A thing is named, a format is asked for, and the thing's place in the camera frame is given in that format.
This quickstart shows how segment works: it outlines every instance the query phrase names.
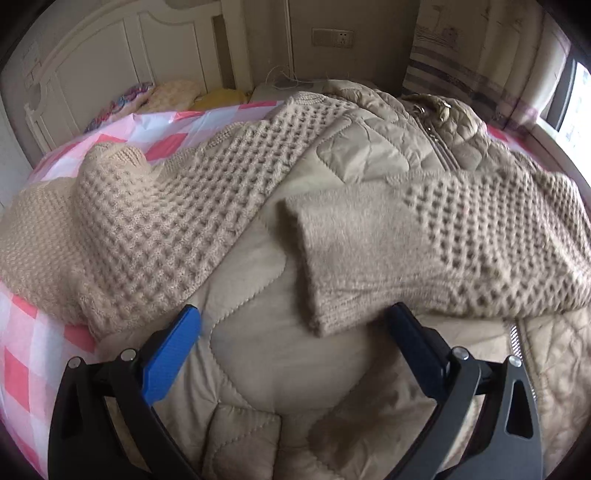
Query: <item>yellow pillow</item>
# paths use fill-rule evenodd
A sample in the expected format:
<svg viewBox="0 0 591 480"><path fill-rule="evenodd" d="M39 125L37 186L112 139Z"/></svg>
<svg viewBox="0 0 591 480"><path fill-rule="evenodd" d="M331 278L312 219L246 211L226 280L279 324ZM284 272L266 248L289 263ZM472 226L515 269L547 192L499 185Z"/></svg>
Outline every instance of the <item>yellow pillow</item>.
<svg viewBox="0 0 591 480"><path fill-rule="evenodd" d="M247 101L248 97L240 90L220 88L196 99L195 103L191 105L189 110L194 112L204 112L206 110L223 106L240 105L242 103L247 103Z"/></svg>

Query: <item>pillow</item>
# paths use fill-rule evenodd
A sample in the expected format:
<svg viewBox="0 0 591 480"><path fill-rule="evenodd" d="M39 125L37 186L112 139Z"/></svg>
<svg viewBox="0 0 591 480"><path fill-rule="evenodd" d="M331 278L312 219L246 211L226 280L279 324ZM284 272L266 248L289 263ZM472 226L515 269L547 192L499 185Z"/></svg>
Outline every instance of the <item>pillow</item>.
<svg viewBox="0 0 591 480"><path fill-rule="evenodd" d="M145 102L148 101L154 91L152 82L138 83L126 90L117 100L112 101L107 107L103 108L99 114L94 117L84 133L92 132L99 127L109 125L130 113L137 111Z"/></svg>
<svg viewBox="0 0 591 480"><path fill-rule="evenodd" d="M191 80L172 80L158 85L150 101L137 113L185 111L201 93L201 88Z"/></svg>
<svg viewBox="0 0 591 480"><path fill-rule="evenodd" d="M195 100L189 110L194 112L204 112L213 108L223 106L240 105L247 103L248 97L240 90L230 90L228 88L219 88L209 92Z"/></svg>

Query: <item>colorful pillow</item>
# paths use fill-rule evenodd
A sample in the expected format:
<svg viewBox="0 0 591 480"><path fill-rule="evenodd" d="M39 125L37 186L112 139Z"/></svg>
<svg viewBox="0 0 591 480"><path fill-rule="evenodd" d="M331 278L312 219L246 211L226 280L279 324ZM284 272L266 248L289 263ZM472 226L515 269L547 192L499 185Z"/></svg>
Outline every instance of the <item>colorful pillow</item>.
<svg viewBox="0 0 591 480"><path fill-rule="evenodd" d="M99 127L109 125L130 113L134 113L145 102L148 101L154 92L152 82L138 83L128 89L117 100L112 101L109 106L103 108L99 114L94 117L84 130L84 133L92 132Z"/></svg>

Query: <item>beige sweater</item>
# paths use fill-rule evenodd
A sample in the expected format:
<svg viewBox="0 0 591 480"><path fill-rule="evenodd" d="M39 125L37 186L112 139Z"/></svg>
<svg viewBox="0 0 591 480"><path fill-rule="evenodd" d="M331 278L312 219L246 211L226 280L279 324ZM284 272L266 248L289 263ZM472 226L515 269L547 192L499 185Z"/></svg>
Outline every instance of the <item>beige sweater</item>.
<svg viewBox="0 0 591 480"><path fill-rule="evenodd" d="M297 218L313 327L415 312L534 317L591 301L591 226L579 191L530 164L418 171L287 200Z"/></svg>
<svg viewBox="0 0 591 480"><path fill-rule="evenodd" d="M174 314L216 268L314 138L350 108L302 93L157 167L99 144L76 179L18 195L0 224L0 277L98 339Z"/></svg>

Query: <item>window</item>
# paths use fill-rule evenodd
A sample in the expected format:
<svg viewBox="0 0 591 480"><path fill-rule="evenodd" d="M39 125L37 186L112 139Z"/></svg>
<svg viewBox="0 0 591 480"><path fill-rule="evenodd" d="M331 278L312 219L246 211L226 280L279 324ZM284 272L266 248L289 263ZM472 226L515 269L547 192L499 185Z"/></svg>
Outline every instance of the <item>window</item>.
<svg viewBox="0 0 591 480"><path fill-rule="evenodd" d="M564 147L581 175L591 184L591 74L571 54L558 83L547 122L558 132Z"/></svg>

